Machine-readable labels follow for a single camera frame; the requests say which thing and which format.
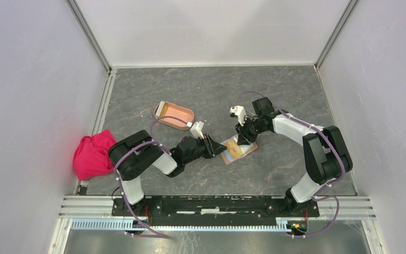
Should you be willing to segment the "orange credit card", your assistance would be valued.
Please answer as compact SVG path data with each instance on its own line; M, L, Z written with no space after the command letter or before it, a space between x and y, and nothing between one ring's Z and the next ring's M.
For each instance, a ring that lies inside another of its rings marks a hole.
M223 143L228 149L224 152L228 161L234 161L241 157L244 152L241 147L236 144L236 140L231 138Z

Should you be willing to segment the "tan leather card holder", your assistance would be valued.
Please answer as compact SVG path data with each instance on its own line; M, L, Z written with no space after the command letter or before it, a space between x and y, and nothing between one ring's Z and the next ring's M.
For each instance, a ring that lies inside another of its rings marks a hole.
M238 135L234 135L231 138L222 142L227 149L221 153L221 157L226 165L249 155L251 152L258 148L258 145L254 142L248 145L237 144Z

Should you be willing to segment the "pink oval tray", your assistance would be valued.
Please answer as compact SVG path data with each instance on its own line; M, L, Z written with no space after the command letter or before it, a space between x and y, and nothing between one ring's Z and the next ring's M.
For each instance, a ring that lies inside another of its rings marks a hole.
M195 118L191 109L166 101L161 101L153 114L156 119L168 116L159 122L181 131L189 130Z

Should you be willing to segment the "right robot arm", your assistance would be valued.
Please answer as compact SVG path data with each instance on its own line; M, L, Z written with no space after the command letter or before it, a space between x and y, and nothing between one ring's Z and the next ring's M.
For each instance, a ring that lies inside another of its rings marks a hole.
M249 145L259 134L273 132L283 135L303 148L306 173L285 194L284 209L297 216L306 208L306 202L332 183L341 180L353 169L353 162L340 129L322 127L305 122L288 111L275 107L266 96L252 102L254 116L244 107L234 105L230 116L238 120L235 130L237 144Z

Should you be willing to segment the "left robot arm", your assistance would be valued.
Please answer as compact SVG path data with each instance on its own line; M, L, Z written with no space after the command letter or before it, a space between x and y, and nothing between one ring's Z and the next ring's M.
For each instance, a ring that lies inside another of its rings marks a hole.
M184 172L187 164L200 158L212 159L226 150L226 146L203 134L197 138L186 136L167 151L147 131L141 130L115 143L107 154L125 201L124 207L136 216L145 209L141 175L148 168L154 167L173 178Z

